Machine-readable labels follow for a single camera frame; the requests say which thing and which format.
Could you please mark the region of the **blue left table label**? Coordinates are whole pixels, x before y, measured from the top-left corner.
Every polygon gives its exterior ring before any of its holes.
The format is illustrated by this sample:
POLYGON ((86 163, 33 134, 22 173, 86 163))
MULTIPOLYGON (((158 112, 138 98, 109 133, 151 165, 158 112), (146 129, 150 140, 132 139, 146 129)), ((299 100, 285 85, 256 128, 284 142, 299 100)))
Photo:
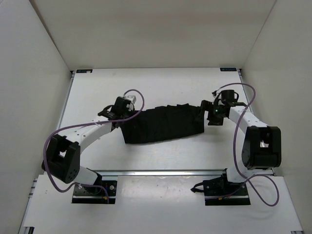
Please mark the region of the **blue left table label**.
POLYGON ((77 74, 89 74, 89 73, 92 73, 92 72, 93 72, 92 69, 77 69, 76 70, 77 74))

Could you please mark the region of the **black pleated skirt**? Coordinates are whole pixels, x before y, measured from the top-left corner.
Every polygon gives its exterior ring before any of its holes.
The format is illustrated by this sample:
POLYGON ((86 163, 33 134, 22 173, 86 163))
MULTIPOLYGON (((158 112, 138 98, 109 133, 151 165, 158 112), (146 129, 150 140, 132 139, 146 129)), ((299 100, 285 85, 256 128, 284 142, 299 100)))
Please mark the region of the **black pleated skirt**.
POLYGON ((191 137, 204 132, 204 111, 189 104, 142 111, 122 124, 126 144, 147 144, 191 137))

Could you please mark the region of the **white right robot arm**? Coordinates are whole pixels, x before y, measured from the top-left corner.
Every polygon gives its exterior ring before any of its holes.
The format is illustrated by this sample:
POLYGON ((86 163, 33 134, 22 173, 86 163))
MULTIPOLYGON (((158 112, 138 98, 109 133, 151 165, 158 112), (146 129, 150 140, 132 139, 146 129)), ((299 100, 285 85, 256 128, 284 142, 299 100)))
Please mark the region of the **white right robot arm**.
POLYGON ((248 110, 247 104, 239 102, 239 95, 234 90, 223 90, 219 94, 214 92, 214 101, 203 100, 201 110, 208 112, 208 125, 222 126, 223 120, 228 118, 236 124, 234 134, 239 130, 245 135, 241 160, 234 160, 234 166, 225 169, 225 179, 218 184, 219 191, 230 195, 236 190, 236 183, 280 166, 281 130, 260 121, 248 110))

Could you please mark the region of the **blue table label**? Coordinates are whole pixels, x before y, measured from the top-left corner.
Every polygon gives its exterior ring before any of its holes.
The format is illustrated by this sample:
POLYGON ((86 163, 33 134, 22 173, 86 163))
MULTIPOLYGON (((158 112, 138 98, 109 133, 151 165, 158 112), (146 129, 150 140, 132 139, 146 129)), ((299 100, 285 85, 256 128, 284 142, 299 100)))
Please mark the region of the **blue table label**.
POLYGON ((220 67, 221 72, 236 72, 237 69, 234 67, 220 67))
POLYGON ((92 73, 92 72, 93 72, 92 69, 77 69, 76 70, 77 74, 89 74, 89 73, 92 73))

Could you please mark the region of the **aluminium table rail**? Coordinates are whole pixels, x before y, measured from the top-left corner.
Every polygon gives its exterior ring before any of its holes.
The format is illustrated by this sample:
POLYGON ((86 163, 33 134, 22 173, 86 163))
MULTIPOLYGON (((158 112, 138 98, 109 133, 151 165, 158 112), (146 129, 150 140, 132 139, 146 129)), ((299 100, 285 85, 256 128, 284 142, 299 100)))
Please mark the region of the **aluminium table rail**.
POLYGON ((222 170, 98 170, 102 176, 219 176, 222 170))

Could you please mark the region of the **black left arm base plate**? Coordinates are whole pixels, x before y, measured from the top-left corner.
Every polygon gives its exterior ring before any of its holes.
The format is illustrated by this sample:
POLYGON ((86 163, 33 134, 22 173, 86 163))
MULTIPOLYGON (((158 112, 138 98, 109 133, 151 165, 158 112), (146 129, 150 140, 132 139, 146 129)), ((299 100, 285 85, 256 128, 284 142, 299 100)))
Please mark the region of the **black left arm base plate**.
POLYGON ((117 194, 117 180, 103 180, 102 186, 106 189, 106 193, 101 188, 86 188, 74 186, 72 195, 73 204, 115 204, 117 194))

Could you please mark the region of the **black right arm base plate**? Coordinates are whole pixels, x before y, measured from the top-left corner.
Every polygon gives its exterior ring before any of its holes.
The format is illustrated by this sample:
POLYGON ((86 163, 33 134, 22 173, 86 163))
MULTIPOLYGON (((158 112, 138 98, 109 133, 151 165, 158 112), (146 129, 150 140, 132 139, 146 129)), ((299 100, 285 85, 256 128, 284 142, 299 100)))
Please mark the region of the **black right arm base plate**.
POLYGON ((224 176, 203 180, 194 185, 191 191, 203 193, 206 206, 247 206, 251 204, 246 185, 229 182, 224 176))

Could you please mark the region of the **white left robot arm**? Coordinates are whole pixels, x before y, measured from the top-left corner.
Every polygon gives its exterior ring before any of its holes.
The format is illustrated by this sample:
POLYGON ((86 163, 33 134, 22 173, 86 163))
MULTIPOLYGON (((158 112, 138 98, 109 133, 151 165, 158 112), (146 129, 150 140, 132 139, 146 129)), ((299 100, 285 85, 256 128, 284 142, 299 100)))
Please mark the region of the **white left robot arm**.
POLYGON ((135 96, 117 97, 114 105, 98 113, 89 126, 80 127, 65 135, 51 137, 46 151, 47 166, 52 176, 69 184, 85 184, 86 190, 97 194, 102 188, 100 175, 80 165, 81 153, 103 135, 120 127, 122 122, 113 120, 126 119, 135 113, 135 96))

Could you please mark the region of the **blue right table label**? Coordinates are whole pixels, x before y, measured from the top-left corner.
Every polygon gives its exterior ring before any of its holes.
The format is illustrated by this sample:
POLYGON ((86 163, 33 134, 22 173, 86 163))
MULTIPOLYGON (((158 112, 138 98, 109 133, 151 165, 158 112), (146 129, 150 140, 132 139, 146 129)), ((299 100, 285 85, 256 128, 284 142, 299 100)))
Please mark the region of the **blue right table label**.
POLYGON ((234 67, 220 67, 221 72, 236 72, 237 69, 234 67))

